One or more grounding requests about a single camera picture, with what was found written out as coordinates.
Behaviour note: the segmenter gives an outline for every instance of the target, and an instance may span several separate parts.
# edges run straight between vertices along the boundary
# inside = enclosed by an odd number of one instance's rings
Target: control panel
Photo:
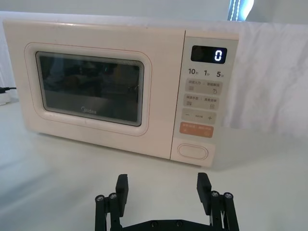
[[[211,166],[237,44],[234,34],[186,31],[172,160]]]

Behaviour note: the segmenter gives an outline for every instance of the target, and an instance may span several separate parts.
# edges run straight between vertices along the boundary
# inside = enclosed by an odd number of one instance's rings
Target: microwave oven
[[[27,128],[211,166],[238,35],[18,20],[3,26]]]

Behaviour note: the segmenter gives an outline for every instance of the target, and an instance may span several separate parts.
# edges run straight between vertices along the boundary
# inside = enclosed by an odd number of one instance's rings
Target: digital display
[[[227,57],[227,48],[193,46],[191,60],[194,62],[224,64]]]

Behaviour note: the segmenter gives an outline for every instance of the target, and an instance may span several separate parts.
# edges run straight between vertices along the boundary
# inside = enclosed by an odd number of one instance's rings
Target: digital number 0
[[[217,50],[215,52],[215,61],[219,62],[221,60],[222,57],[222,51],[221,50]]]

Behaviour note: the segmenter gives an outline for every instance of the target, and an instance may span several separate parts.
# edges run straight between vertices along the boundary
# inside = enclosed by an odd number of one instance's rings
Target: door release button
[[[178,153],[182,156],[199,160],[206,159],[208,155],[206,148],[190,144],[181,144],[178,147]]]

